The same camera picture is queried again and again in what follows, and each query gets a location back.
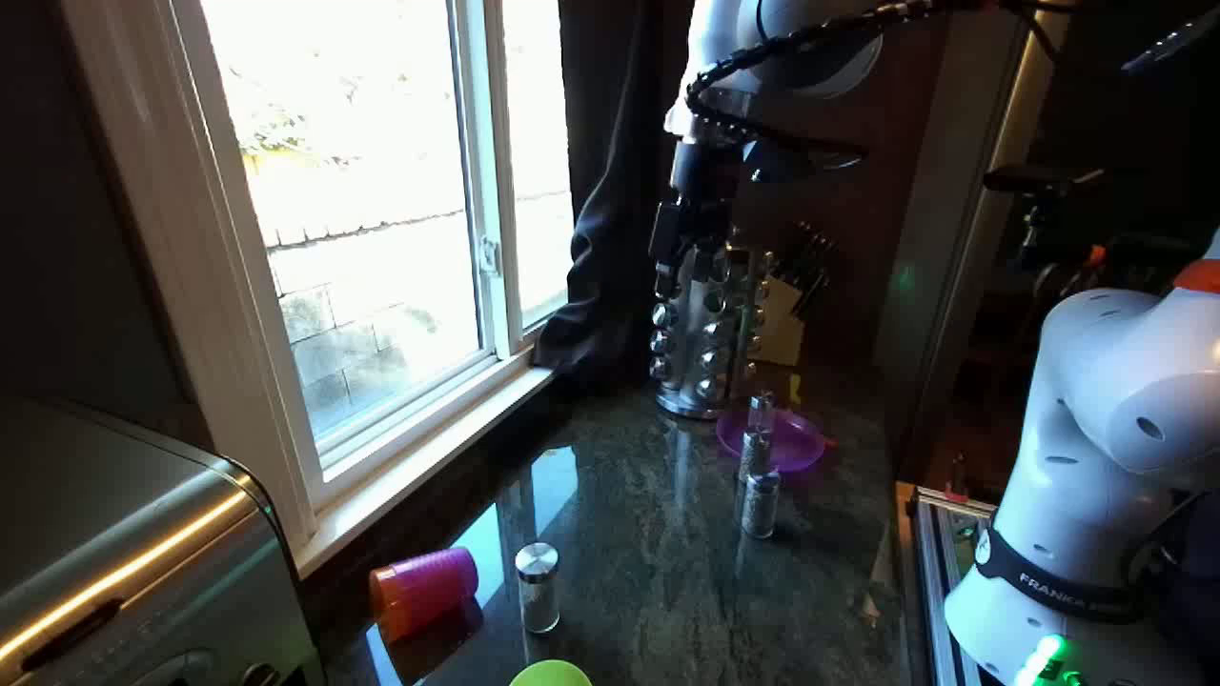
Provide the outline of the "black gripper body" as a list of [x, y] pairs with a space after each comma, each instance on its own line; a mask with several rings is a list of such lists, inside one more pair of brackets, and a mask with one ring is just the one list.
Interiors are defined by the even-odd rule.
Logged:
[[728, 233], [728, 203], [736, 190], [736, 151], [707, 141], [677, 141], [672, 155], [672, 194], [656, 207], [648, 256], [656, 286], [672, 288], [694, 242]]

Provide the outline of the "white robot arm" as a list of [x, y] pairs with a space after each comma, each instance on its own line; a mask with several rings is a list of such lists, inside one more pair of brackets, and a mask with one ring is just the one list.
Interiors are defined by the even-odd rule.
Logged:
[[[694, 0], [668, 110], [672, 199], [656, 296], [728, 241], [736, 170], [789, 137], [743, 114], [765, 87], [859, 85], [881, 37], [987, 0]], [[1040, 324], [1017, 462], [972, 564], [940, 599], [956, 649], [998, 686], [1205, 686], [1144, 587], [1162, 526], [1220, 484], [1220, 286], [1210, 256], [1160, 296], [1083, 288]]]

